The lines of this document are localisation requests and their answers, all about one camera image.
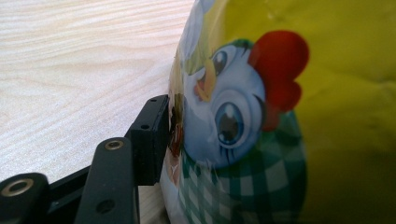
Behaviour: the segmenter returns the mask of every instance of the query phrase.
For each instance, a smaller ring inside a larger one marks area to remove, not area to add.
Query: cartoon eye
[[[222,105],[216,114],[218,137],[222,144],[231,146],[244,132],[244,121],[238,107],[232,103]]]
[[[235,46],[230,45],[220,49],[213,55],[212,61],[215,66],[216,76],[218,76],[231,63],[235,57],[235,53]]]

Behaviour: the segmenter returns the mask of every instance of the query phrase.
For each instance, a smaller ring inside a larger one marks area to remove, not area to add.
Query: green checkered pattern
[[[190,223],[293,222],[304,201],[304,145],[292,112],[241,161],[209,169],[183,153],[179,200]]]

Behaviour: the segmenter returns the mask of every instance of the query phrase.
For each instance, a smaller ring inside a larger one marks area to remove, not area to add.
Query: cartoon chicken
[[[294,220],[304,201],[294,81],[308,60],[291,31],[238,39],[183,74],[179,200],[190,223]]]

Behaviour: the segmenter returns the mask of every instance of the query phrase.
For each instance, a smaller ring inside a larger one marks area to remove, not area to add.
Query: wood grain surface
[[[124,136],[144,103],[167,93],[192,4],[1,1],[0,180],[39,172],[54,182]],[[142,223],[158,221],[160,188],[140,191]]]

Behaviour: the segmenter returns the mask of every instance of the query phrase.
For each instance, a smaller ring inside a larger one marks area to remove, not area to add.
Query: blue eye
[[[222,105],[216,114],[218,137],[222,144],[235,144],[244,132],[244,122],[238,107],[232,103]]]
[[[227,53],[225,51],[219,51],[213,57],[213,64],[215,65],[216,76],[218,76],[227,64]]]

